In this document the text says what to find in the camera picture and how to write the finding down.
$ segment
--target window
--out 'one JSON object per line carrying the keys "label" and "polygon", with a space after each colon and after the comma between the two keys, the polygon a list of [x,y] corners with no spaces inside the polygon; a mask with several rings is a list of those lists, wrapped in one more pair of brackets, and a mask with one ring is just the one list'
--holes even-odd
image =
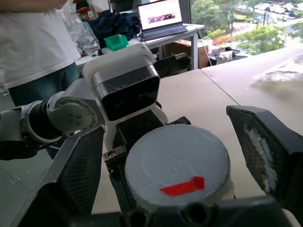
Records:
{"label": "window", "polygon": [[256,55],[303,43],[303,0],[190,0],[192,23],[213,45]]}

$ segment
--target red arrow marker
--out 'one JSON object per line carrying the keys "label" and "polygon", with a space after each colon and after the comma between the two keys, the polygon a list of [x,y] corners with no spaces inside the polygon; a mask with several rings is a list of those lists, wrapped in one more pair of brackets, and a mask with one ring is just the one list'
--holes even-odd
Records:
{"label": "red arrow marker", "polygon": [[194,176],[189,182],[179,183],[170,187],[161,188],[160,191],[164,192],[168,196],[174,197],[174,196],[194,192],[197,190],[203,190],[204,184],[205,184],[205,180],[203,177]]}

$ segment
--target green box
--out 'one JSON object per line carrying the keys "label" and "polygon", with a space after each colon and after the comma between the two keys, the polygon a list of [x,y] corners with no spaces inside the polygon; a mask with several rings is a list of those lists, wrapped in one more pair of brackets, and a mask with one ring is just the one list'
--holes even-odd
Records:
{"label": "green box", "polygon": [[117,51],[125,48],[128,45],[128,41],[125,35],[114,35],[104,39],[106,46],[111,51]]}

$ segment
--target jeans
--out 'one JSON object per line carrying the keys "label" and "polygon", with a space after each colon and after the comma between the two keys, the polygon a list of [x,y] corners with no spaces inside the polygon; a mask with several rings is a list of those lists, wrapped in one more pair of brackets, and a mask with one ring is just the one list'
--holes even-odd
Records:
{"label": "jeans", "polygon": [[[78,68],[76,63],[73,63],[39,79],[9,88],[9,93],[15,106],[27,105],[37,100],[45,100],[60,91],[65,91],[78,78]],[[54,147],[58,147],[57,149],[46,148],[52,159],[63,143],[64,141],[54,145]]]}

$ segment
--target clear plastic sheet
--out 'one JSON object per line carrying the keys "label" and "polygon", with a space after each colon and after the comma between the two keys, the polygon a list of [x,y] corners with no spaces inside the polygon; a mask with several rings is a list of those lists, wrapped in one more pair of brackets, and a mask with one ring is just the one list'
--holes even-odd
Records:
{"label": "clear plastic sheet", "polygon": [[87,22],[80,20],[76,12],[71,12],[69,2],[65,4],[63,9],[59,10],[63,18],[64,24],[74,43],[87,54],[94,54],[100,49],[100,44],[91,27]]}
{"label": "clear plastic sheet", "polygon": [[283,64],[253,77],[262,81],[303,81],[303,54],[290,58]]}

